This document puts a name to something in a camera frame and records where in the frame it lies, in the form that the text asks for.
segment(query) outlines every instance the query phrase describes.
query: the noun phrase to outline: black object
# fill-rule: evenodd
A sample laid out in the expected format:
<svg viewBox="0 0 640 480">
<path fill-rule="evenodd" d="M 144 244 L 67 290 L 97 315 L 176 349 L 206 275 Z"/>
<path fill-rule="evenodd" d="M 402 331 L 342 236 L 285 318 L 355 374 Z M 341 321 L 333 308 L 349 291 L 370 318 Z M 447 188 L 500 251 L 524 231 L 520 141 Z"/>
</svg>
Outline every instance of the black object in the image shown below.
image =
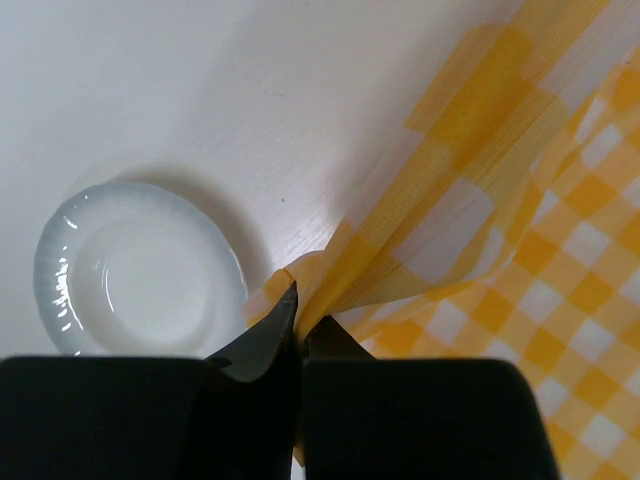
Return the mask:
<svg viewBox="0 0 640 480">
<path fill-rule="evenodd" d="M 0 478 L 309 480 L 559 475 L 535 401 L 496 360 L 374 360 L 331 317 L 295 347 L 295 285 L 206 360 L 0 364 Z"/>
</svg>

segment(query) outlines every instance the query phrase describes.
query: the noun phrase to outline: yellow checkered cloth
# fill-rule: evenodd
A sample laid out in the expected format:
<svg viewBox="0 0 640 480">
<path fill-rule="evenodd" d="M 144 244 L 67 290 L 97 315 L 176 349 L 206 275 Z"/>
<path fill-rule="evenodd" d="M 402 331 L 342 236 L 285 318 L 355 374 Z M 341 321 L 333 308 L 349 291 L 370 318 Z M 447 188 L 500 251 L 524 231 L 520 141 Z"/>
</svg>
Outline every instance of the yellow checkered cloth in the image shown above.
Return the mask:
<svg viewBox="0 0 640 480">
<path fill-rule="evenodd" d="M 638 1 L 504 2 L 247 317 L 295 279 L 299 338 L 334 314 L 379 357 L 508 359 L 566 478 L 640 478 L 639 37 Z"/>
</svg>

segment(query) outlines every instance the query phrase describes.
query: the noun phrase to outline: saucer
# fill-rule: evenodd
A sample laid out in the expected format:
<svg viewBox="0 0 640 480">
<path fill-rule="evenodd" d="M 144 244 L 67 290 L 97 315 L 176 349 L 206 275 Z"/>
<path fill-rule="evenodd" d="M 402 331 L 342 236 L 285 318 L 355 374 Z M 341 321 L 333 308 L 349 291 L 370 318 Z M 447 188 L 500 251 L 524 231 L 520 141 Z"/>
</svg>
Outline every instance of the saucer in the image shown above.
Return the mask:
<svg viewBox="0 0 640 480">
<path fill-rule="evenodd" d="M 33 278 L 63 354 L 202 358 L 245 330 L 231 246 L 194 205 L 155 185 L 104 183 L 67 200 L 42 232 Z"/>
</svg>

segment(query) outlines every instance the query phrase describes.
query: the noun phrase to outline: cloth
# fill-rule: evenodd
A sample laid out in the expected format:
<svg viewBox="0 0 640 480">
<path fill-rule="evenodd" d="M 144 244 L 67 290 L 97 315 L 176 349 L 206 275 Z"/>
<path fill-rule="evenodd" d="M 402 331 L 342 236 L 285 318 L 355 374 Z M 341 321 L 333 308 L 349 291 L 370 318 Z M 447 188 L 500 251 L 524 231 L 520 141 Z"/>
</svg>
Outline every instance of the cloth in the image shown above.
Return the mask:
<svg viewBox="0 0 640 480">
<path fill-rule="evenodd" d="M 639 37 L 638 1 L 502 2 L 247 318 L 295 279 L 299 338 L 333 314 L 378 357 L 508 359 L 566 478 L 640 478 Z"/>
</svg>

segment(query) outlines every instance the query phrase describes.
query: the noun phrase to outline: yellow and white fabric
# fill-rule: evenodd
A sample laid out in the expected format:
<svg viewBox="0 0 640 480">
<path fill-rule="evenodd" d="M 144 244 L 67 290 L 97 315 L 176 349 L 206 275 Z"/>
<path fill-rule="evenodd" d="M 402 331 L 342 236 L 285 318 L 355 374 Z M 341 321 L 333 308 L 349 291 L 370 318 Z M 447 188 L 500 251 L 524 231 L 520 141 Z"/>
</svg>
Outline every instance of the yellow and white fabric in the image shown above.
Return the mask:
<svg viewBox="0 0 640 480">
<path fill-rule="evenodd" d="M 299 338 L 334 314 L 379 357 L 508 359 L 566 478 L 640 478 L 638 39 L 640 1 L 499 4 L 248 318 L 295 279 Z"/>
</svg>

